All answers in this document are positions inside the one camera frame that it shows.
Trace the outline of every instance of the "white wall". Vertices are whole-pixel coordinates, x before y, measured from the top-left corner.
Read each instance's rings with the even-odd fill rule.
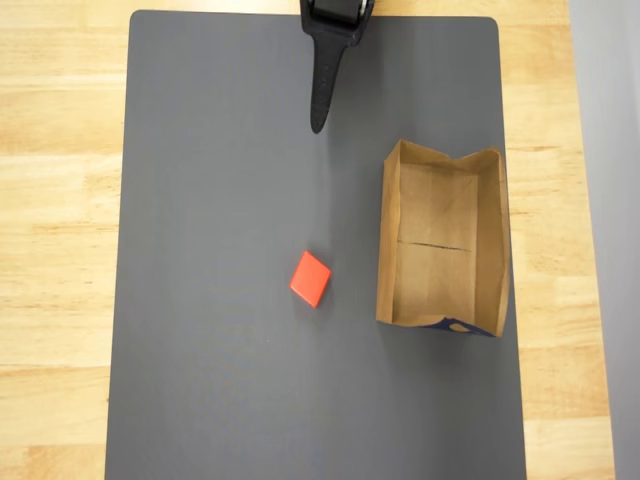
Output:
[[[572,0],[616,474],[640,479],[640,2]]]

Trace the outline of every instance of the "gray surface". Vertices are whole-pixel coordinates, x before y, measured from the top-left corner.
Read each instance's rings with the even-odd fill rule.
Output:
[[[640,479],[640,3],[571,2],[617,478]]]
[[[134,16],[107,478],[523,478],[513,298],[501,340],[374,312],[396,141],[504,146],[495,24],[372,20],[319,136],[311,70],[296,17]]]

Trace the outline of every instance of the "red cube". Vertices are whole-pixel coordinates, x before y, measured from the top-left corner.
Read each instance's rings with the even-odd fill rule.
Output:
[[[331,270],[305,250],[289,287],[316,308],[330,276]]]

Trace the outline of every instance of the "wooden table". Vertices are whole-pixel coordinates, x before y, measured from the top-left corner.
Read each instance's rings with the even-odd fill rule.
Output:
[[[0,478],[102,478],[127,34],[138,8],[0,0]],[[500,26],[529,479],[614,477],[566,0],[378,0]]]

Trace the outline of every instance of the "paper bag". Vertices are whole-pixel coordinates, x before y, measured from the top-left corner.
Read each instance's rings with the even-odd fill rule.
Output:
[[[384,162],[376,318],[501,336],[510,285],[498,150],[453,160],[401,140]]]

